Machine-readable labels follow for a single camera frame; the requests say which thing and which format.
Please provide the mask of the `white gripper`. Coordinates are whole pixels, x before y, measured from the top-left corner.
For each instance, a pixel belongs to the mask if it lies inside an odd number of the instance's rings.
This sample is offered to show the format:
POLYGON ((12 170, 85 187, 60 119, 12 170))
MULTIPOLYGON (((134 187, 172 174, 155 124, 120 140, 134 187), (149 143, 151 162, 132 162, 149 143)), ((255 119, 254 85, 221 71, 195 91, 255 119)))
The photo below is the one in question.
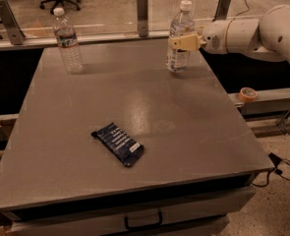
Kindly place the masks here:
POLYGON ((202 28, 202 37, 193 34, 170 37, 169 45, 176 50, 198 51, 210 54, 227 54, 226 36, 229 21, 214 21, 202 28))

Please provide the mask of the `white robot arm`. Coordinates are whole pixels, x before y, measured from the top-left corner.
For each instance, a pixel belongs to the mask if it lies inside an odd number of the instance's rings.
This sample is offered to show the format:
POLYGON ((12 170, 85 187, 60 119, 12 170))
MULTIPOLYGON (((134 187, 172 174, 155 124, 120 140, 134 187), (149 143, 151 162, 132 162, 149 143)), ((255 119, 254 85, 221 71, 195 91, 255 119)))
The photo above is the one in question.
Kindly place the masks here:
POLYGON ((185 51, 202 47, 210 54, 239 53, 256 60, 290 64, 290 6, 275 6, 261 18, 217 20, 200 31, 172 36, 168 44, 185 51))

